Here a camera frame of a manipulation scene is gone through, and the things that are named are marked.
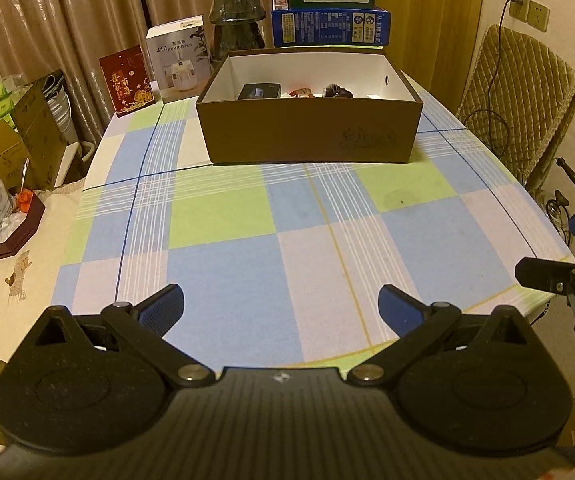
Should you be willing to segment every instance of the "quilted chair cover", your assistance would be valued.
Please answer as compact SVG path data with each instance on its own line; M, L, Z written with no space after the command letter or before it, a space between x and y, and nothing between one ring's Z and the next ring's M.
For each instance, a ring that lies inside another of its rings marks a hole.
M474 73L456 113L459 120L490 146L487 89L496 69L499 25L485 33ZM492 116L491 146L501 162L528 191L541 186L575 108L575 70L544 44L510 28L501 31L503 55L491 89L490 108L509 126L507 133Z

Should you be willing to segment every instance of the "small red object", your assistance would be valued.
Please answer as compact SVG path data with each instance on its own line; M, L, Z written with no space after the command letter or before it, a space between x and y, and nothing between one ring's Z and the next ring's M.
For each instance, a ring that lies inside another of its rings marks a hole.
M289 93L292 97L314 97L309 88L298 88Z
M27 213L30 210L30 204L32 203L32 197L34 193L29 189L23 189L16 197L16 203L21 212Z

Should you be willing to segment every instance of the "logo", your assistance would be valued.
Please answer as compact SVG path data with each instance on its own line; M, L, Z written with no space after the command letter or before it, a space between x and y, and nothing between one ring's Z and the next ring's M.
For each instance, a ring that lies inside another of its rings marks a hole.
M292 378L292 376L290 374L287 374L283 371L272 376L272 379L277 381L277 383L281 383L281 384L287 383L291 378Z
M10 287L10 292L8 295L8 304L10 298L16 296L18 301L23 301L26 298L27 290L23 288L23 279L25 277L25 271L32 262L30 261L30 251L25 251L16 259L14 263L14 272L9 278L5 279L5 283Z

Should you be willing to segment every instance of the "table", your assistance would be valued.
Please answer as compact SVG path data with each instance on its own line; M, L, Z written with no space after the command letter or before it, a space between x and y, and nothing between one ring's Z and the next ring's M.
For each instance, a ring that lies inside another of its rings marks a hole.
M551 295L519 286L515 264L573 256L504 166L413 85L424 111L410 164L212 166L196 99L114 118L53 303L94 314L179 283L185 311L165 339L216 370L348 370L397 339L378 315L384 283L533 316Z

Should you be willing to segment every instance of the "wall socket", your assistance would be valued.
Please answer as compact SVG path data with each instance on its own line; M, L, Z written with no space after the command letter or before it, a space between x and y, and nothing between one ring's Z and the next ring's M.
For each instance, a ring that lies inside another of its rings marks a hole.
M509 4L509 15L521 22L527 21L527 12L529 11L529 0L523 0L522 4L511 2Z
M547 24L550 22L550 9L542 4L530 2L529 10L527 11L527 22L541 32L546 32Z

